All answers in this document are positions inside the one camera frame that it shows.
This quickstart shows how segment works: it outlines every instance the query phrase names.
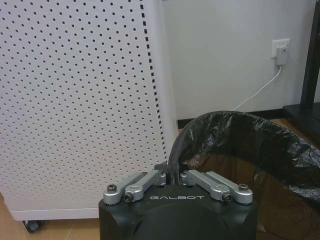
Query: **screw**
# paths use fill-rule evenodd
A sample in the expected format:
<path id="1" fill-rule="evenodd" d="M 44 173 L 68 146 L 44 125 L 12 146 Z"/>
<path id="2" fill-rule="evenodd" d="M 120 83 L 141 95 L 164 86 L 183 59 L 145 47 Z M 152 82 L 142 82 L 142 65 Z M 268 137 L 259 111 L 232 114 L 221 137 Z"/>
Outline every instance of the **screw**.
<path id="1" fill-rule="evenodd" d="M 117 191 L 117 185 L 115 184 L 110 184 L 108 185 L 108 187 L 106 188 L 108 193 L 114 193 Z"/>
<path id="2" fill-rule="evenodd" d="M 241 184 L 239 184 L 239 191 L 243 191 L 243 192 L 245 192 L 245 191 L 248 191 L 249 190 L 249 187 L 248 187 L 248 185 L 247 184 L 243 184 L 243 183 L 241 183 Z"/>
<path id="3" fill-rule="evenodd" d="M 126 203 L 129 204 L 129 203 L 132 202 L 132 200 L 134 199 L 134 197 L 132 196 L 132 194 L 126 193 L 126 194 L 124 195 L 123 199 L 124 199 L 124 201 L 125 201 Z"/>
<path id="4" fill-rule="evenodd" d="M 232 195 L 230 192 L 224 192 L 222 195 L 222 200 L 226 203 L 230 203 L 232 200 Z"/>

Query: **black stand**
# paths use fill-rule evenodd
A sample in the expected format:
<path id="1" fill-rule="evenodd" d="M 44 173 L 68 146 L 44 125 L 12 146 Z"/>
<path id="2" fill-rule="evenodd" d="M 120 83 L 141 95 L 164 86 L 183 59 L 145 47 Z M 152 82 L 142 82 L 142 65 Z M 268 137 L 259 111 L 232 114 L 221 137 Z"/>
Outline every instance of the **black stand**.
<path id="1" fill-rule="evenodd" d="M 320 144 L 320 102 L 314 103 L 320 69 L 320 2 L 316 2 L 301 102 L 284 106 L 284 113 Z"/>

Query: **wall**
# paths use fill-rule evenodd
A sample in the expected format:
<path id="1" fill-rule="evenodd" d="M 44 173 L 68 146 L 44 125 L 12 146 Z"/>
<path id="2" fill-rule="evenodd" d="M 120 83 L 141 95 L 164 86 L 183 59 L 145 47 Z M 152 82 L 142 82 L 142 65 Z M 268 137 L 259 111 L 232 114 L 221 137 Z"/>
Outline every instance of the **wall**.
<path id="1" fill-rule="evenodd" d="M 164 1 L 177 118 L 231 110 L 254 94 L 277 73 L 271 45 L 283 38 L 291 38 L 288 64 L 276 82 L 239 111 L 299 103 L 315 2 Z"/>

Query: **floor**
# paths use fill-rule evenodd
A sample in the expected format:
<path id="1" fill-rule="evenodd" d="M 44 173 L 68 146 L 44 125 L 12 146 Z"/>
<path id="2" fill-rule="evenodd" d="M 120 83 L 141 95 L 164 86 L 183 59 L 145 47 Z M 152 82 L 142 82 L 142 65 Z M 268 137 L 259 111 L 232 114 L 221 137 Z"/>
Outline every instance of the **floor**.
<path id="1" fill-rule="evenodd" d="M 282 125 L 292 132 L 312 141 L 302 134 L 287 119 L 275 119 L 273 122 Z M 41 230 L 28 233 L 20 221 L 15 221 L 7 210 L 0 194 L 0 240 L 98 240 L 98 219 L 48 220 Z"/>

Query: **white perforated panel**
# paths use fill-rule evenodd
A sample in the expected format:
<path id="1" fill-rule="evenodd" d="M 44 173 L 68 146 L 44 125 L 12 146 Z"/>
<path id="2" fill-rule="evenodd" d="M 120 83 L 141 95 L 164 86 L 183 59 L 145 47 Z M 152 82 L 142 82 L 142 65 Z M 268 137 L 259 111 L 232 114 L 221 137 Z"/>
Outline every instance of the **white perforated panel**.
<path id="1" fill-rule="evenodd" d="M 10 210 L 96 208 L 166 159 L 143 0 L 0 2 L 0 190 Z"/>

